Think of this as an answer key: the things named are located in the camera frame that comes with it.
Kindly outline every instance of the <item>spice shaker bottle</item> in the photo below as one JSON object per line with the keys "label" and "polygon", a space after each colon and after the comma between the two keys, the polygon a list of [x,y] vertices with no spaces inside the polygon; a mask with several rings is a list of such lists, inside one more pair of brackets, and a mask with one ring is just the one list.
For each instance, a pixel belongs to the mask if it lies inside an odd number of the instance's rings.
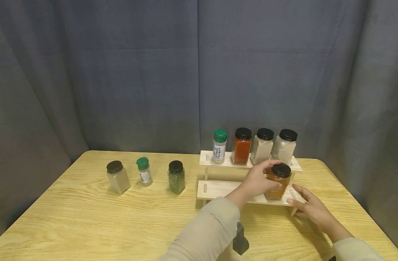
{"label": "spice shaker bottle", "polygon": [[270,159],[275,133],[266,128],[258,130],[251,147],[250,159],[254,165]]}
{"label": "spice shaker bottle", "polygon": [[251,149],[251,130],[238,128],[232,143],[231,160],[236,165],[246,165]]}
{"label": "spice shaker bottle", "polygon": [[279,182],[282,187],[269,190],[264,194],[267,200],[281,200],[290,180],[290,167],[287,164],[280,163],[274,165],[267,173],[267,179]]}
{"label": "spice shaker bottle", "polygon": [[106,166],[106,170],[110,185],[116,193],[122,195],[130,188],[131,184],[122,162],[119,160],[112,161]]}
{"label": "spice shaker bottle", "polygon": [[213,156],[212,161],[221,164],[225,161],[227,132],[223,129],[217,129],[213,133]]}
{"label": "spice shaker bottle", "polygon": [[144,187],[148,187],[152,184],[152,175],[149,170],[149,160],[146,157],[139,158],[136,161],[138,165],[139,175],[141,176],[141,183]]}
{"label": "spice shaker bottle", "polygon": [[281,160],[283,163],[289,165],[295,151],[297,139],[298,134],[296,132],[291,129],[282,129],[276,137],[273,150],[271,151],[271,158]]}
{"label": "spice shaker bottle", "polygon": [[184,168],[181,161],[174,160],[168,165],[168,183],[170,190],[177,195],[186,188]]}

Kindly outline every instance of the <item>hand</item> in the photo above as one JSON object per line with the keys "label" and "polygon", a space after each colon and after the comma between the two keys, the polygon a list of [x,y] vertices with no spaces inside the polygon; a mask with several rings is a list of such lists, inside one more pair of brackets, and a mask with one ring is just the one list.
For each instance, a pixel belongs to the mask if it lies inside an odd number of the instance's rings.
{"label": "hand", "polygon": [[244,181],[225,197],[232,201],[241,211],[251,198],[259,196],[268,190],[281,188],[282,185],[279,182],[270,181],[264,176],[267,168],[279,163],[281,163],[280,160],[268,159],[255,165],[248,171]]}
{"label": "hand", "polygon": [[308,203],[305,204],[297,200],[287,200],[287,203],[298,209],[295,215],[298,217],[309,218],[323,233],[328,235],[333,243],[348,237],[353,237],[353,235],[331,214],[317,196],[304,187],[300,187],[296,184],[293,184],[292,186],[306,201],[308,201]]}
{"label": "hand", "polygon": [[239,187],[244,190],[249,198],[259,196],[268,190],[281,188],[282,185],[279,182],[270,181],[264,176],[266,169],[280,163],[280,160],[268,159],[255,165],[248,171],[247,176]]}

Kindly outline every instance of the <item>black lid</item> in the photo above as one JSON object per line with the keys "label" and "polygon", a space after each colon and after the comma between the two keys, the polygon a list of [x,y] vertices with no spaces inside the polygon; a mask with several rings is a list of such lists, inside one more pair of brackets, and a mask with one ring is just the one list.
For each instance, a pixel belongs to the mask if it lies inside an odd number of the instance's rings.
{"label": "black lid", "polygon": [[235,137],[240,140],[249,140],[251,138],[251,130],[247,128],[238,128],[237,131],[235,131]]}
{"label": "black lid", "polygon": [[114,160],[106,166],[108,173],[116,173],[120,171],[122,168],[123,168],[122,162],[120,162],[119,160]]}
{"label": "black lid", "polygon": [[279,134],[280,138],[287,140],[289,142],[294,142],[298,139],[298,134],[291,129],[282,129]]}
{"label": "black lid", "polygon": [[274,165],[271,168],[271,171],[273,171],[276,176],[279,176],[281,178],[288,178],[290,176],[290,167],[287,164],[280,163],[277,165]]}
{"label": "black lid", "polygon": [[171,173],[177,173],[183,170],[183,163],[179,160],[174,160],[168,164],[168,170]]}
{"label": "black lid", "polygon": [[257,137],[261,138],[262,140],[273,140],[274,136],[275,133],[270,129],[261,128],[257,131]]}

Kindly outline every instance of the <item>wooden spice rack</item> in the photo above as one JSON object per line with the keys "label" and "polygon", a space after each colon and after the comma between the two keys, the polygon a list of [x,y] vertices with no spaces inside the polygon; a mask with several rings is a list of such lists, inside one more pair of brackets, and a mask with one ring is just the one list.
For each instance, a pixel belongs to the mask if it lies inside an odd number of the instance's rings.
{"label": "wooden spice rack", "polygon": [[[250,159],[248,159],[247,165],[234,165],[231,162],[231,152],[225,152],[225,162],[222,164],[216,164],[212,162],[212,154],[211,150],[202,150],[200,153],[199,165],[205,166],[205,179],[198,181],[198,190],[197,190],[197,199],[201,199],[204,201],[204,205],[207,200],[213,200],[217,197],[224,197],[229,194],[232,190],[236,189],[240,185],[241,182],[235,181],[212,181],[208,179],[208,168],[209,167],[234,167],[238,169],[249,169],[253,167],[253,164]],[[248,203],[252,204],[270,204],[275,206],[286,206],[291,207],[287,203],[287,199],[291,198],[294,200],[301,201],[305,203],[304,198],[292,187],[292,181],[296,173],[302,173],[302,169],[293,156],[292,160],[289,164],[290,169],[292,170],[292,175],[290,176],[290,183],[284,192],[283,198],[281,200],[267,200],[264,195],[259,195],[257,197],[252,198]],[[290,216],[295,215],[296,208],[291,208]]]}

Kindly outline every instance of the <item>green flip-top cap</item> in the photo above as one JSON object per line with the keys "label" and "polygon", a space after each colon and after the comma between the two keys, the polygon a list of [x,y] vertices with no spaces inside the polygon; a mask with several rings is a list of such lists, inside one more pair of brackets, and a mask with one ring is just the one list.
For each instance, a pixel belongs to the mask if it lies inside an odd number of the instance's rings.
{"label": "green flip-top cap", "polygon": [[213,139],[218,143],[226,142],[227,132],[223,129],[217,129],[213,132]]}
{"label": "green flip-top cap", "polygon": [[149,160],[146,157],[139,158],[136,165],[138,165],[138,170],[146,170],[149,168]]}

